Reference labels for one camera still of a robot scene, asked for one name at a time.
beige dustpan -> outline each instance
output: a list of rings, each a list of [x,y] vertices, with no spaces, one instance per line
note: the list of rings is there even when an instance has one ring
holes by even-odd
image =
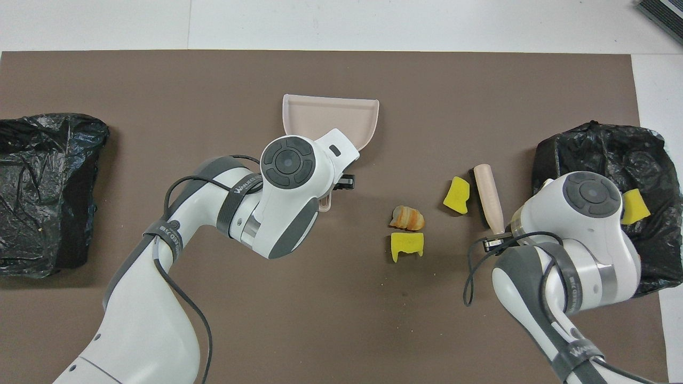
[[[282,124],[287,135],[317,140],[332,128],[339,129],[358,151],[372,139],[380,111],[378,100],[331,98],[286,94],[282,98]],[[327,212],[332,204],[328,194],[318,210]]]

brown mat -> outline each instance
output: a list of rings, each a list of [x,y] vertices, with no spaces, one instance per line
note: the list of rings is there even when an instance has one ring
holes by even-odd
[[[0,280],[0,381],[52,381],[102,318],[107,282],[161,215],[166,188],[204,159],[260,155],[285,93],[377,98],[373,140],[294,254],[265,260],[201,229],[171,270],[214,331],[209,383],[554,383],[498,303],[492,262],[460,300],[474,206],[441,205],[453,176],[490,163],[505,217],[530,196],[533,150],[588,120],[638,125],[624,55],[296,51],[4,52],[0,118],[81,112],[110,124],[88,263]],[[391,261],[399,204],[422,211],[424,257]],[[204,330],[193,319],[200,342]],[[574,318],[607,360],[667,378],[656,295]]]

trash bag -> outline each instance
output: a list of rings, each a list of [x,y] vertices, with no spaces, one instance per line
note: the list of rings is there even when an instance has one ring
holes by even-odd
[[[552,136],[536,148],[533,192],[546,179],[573,171],[606,176],[622,193],[638,188],[651,212],[636,223],[622,225],[641,256],[641,281],[634,296],[681,284],[683,197],[664,138],[637,126],[595,121]]]
[[[88,115],[0,120],[0,276],[85,264],[109,127]]]

gray round joint cover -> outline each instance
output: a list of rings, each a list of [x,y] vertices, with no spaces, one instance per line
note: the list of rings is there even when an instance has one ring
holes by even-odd
[[[272,142],[263,152],[261,162],[264,177],[280,189],[304,185],[315,167],[313,147],[300,137],[283,137]]]
[[[608,178],[592,172],[576,172],[567,177],[564,198],[582,215],[603,218],[619,210],[622,195]]]

yellow sponge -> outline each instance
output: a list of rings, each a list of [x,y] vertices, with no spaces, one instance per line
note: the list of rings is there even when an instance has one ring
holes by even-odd
[[[422,233],[394,232],[391,234],[391,257],[398,262],[398,253],[415,253],[422,256],[425,237]]]
[[[467,199],[469,199],[469,183],[457,176],[454,177],[451,188],[443,200],[443,205],[464,215],[467,213],[467,205],[465,204]]]
[[[631,189],[624,193],[624,217],[622,218],[622,224],[633,224],[649,215],[650,210],[647,209],[639,190]]]

